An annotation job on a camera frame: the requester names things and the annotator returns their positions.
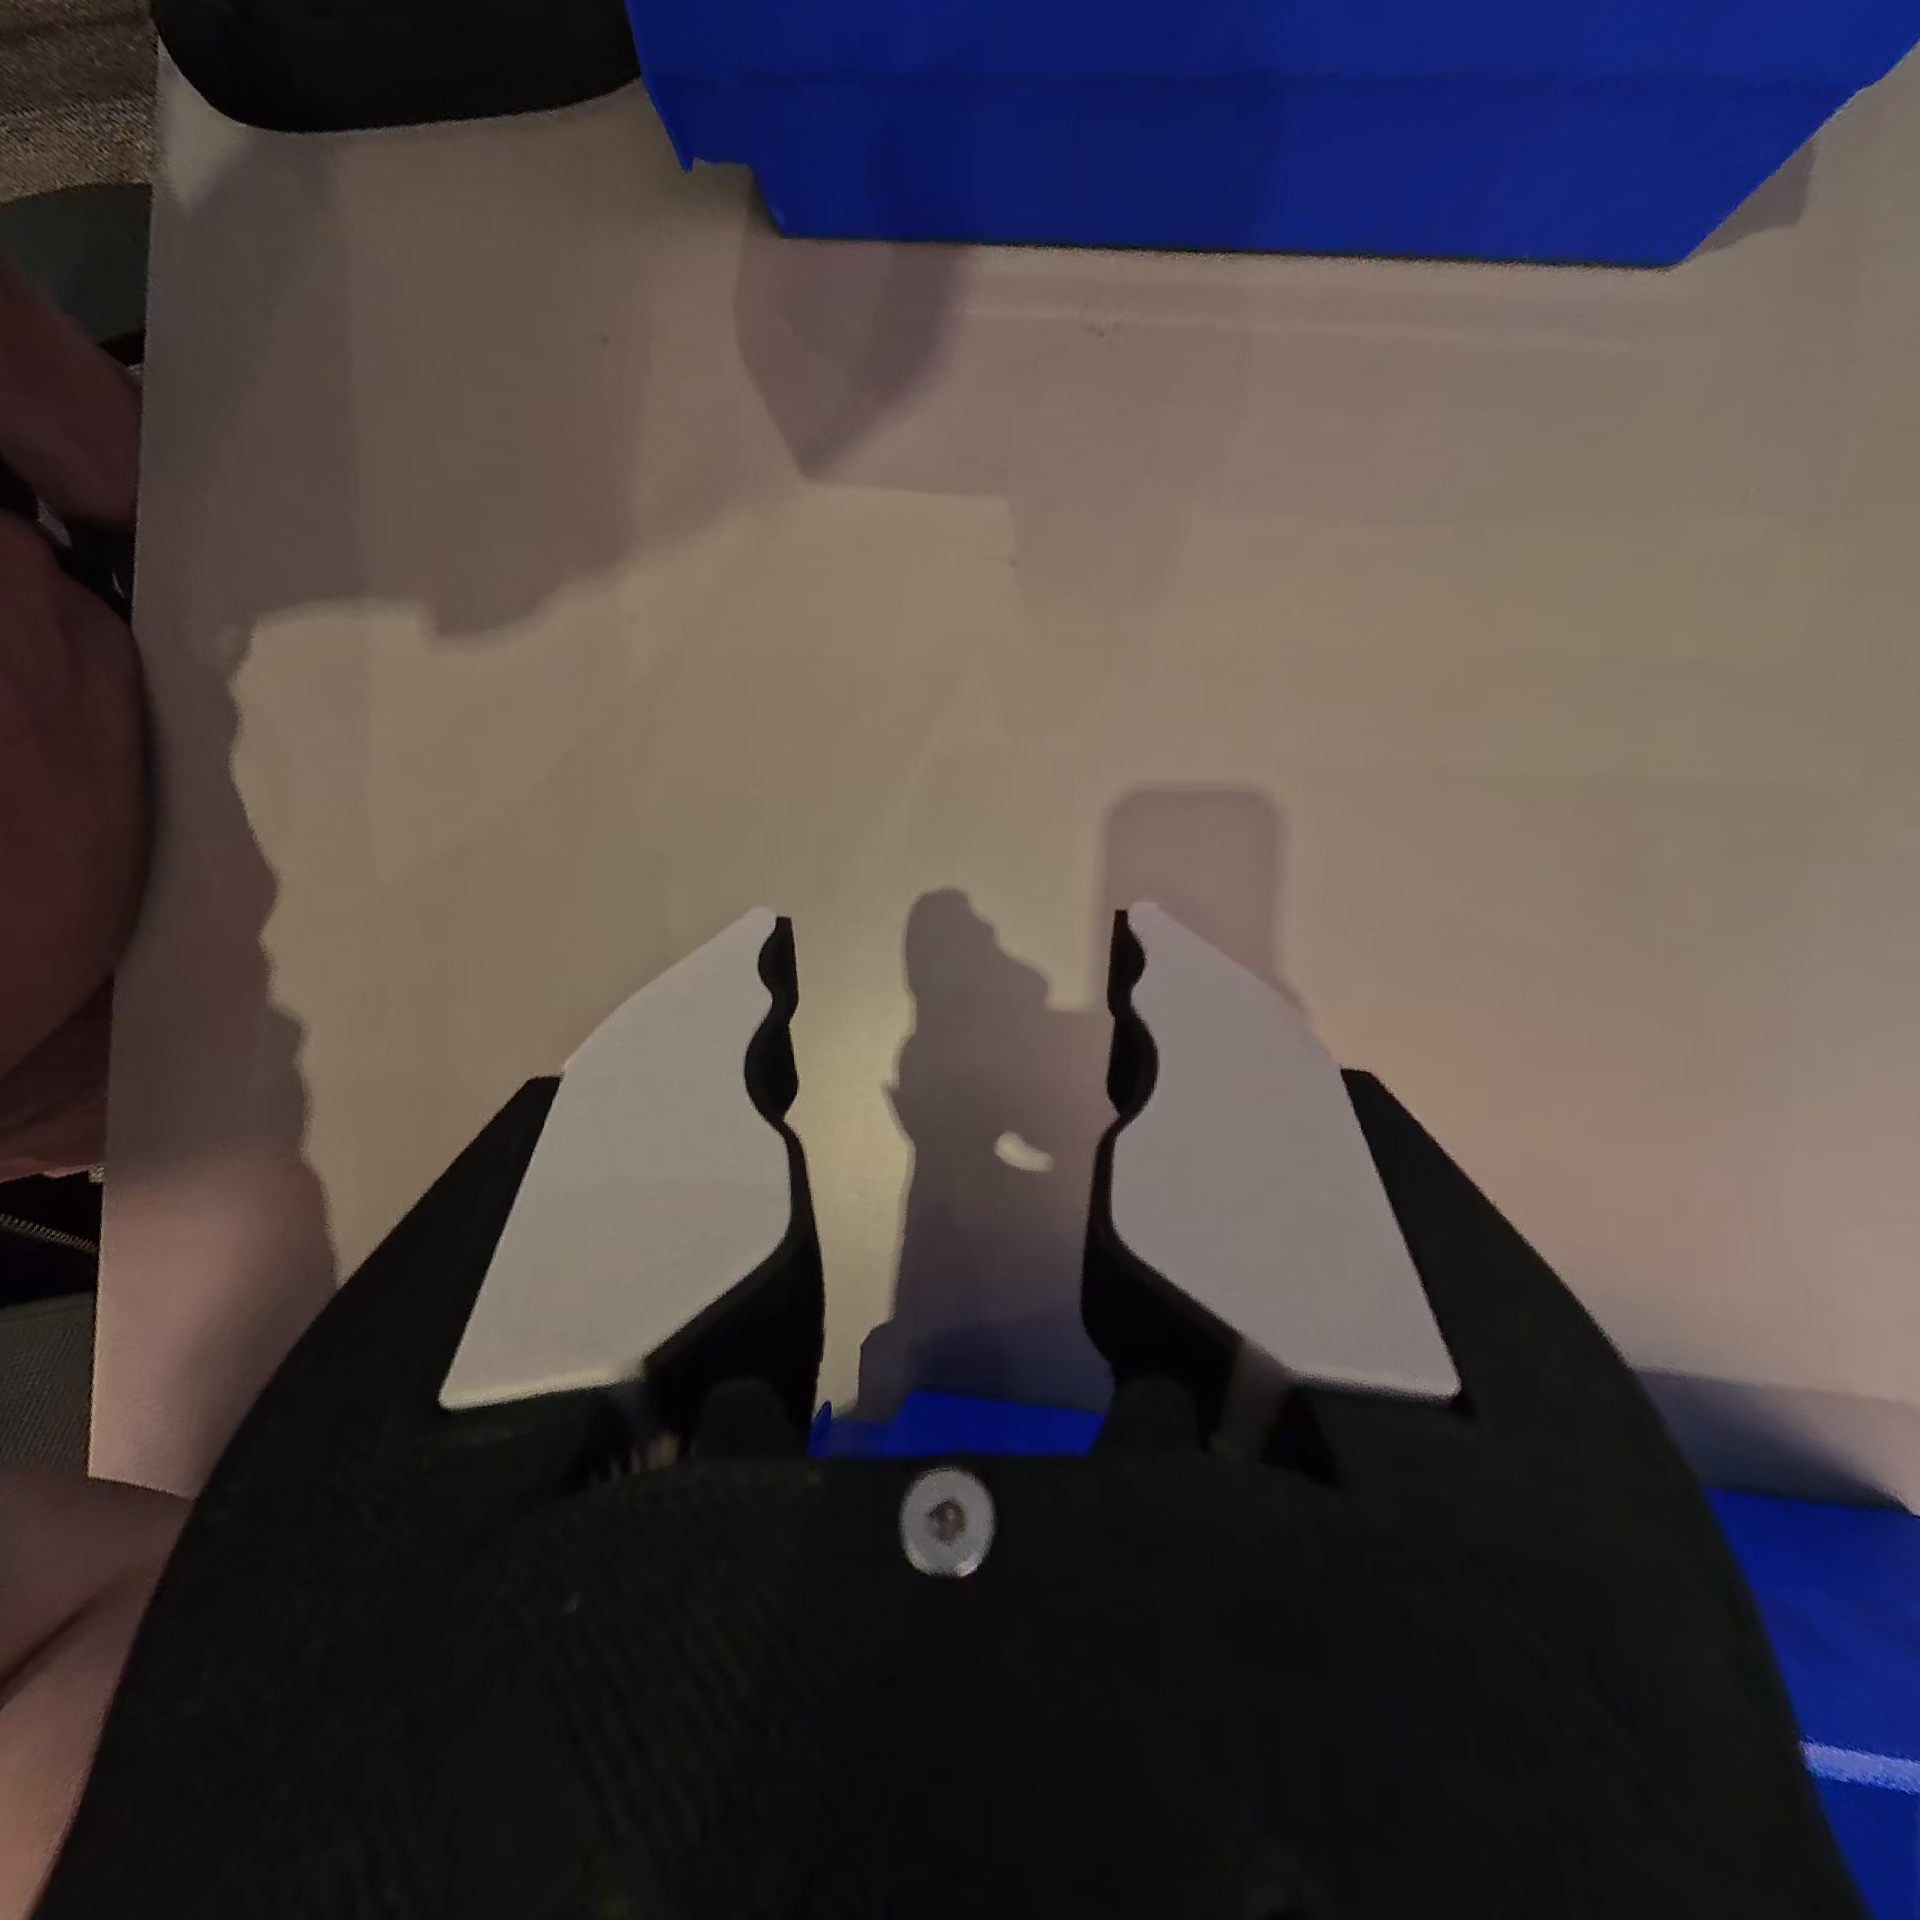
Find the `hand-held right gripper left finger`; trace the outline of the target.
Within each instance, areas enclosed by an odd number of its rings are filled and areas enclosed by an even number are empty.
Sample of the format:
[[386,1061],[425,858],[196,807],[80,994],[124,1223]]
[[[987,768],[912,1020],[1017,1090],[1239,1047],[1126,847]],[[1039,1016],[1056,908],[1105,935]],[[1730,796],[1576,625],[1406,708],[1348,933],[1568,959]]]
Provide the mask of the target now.
[[448,1412],[578,1393],[691,1441],[756,1383],[809,1436],[825,1261],[790,1112],[795,933],[756,904],[567,1058],[459,1345]]

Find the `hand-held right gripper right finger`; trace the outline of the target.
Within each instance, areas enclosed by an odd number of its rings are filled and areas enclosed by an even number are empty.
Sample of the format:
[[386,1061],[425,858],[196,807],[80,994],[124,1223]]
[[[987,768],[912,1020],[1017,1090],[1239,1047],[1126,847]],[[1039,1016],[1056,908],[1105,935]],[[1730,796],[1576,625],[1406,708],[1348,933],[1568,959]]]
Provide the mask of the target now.
[[1080,1305],[1111,1422],[1257,1456],[1296,1388],[1448,1408],[1462,1375],[1308,1014],[1160,902],[1114,919],[1111,1121]]

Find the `blue divided parts bin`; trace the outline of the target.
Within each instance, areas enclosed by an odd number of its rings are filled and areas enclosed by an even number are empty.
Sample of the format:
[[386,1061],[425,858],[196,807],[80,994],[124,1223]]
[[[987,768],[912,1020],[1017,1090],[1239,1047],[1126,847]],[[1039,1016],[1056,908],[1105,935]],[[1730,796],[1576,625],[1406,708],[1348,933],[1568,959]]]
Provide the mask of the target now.
[[1915,2],[636,2],[793,238],[1665,270]]

